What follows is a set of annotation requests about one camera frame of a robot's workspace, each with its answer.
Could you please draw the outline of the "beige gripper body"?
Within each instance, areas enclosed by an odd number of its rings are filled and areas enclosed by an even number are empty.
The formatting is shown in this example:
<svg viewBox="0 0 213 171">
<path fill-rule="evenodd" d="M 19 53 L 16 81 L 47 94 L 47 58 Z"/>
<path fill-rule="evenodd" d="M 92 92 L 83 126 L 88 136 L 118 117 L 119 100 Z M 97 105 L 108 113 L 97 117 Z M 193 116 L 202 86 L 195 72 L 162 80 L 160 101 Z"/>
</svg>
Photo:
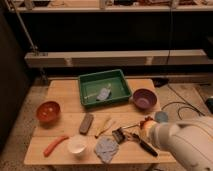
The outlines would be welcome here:
<svg viewBox="0 0 213 171">
<path fill-rule="evenodd" d="M 140 130 L 140 138 L 145 140 L 145 141 L 149 141 L 149 130 L 155 124 L 156 124 L 155 121 L 150 121 L 149 123 L 147 123 L 146 127 Z"/>
</svg>

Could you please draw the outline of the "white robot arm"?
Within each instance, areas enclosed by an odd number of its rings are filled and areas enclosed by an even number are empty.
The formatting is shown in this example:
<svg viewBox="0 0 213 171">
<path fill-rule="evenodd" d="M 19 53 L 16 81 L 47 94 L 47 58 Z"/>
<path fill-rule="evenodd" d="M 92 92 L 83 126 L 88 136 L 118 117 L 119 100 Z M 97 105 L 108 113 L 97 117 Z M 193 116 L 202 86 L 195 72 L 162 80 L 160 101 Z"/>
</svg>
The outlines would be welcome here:
<svg viewBox="0 0 213 171">
<path fill-rule="evenodd" d="M 145 121 L 142 133 L 157 149 L 170 152 L 187 171 L 213 171 L 213 118 Z"/>
</svg>

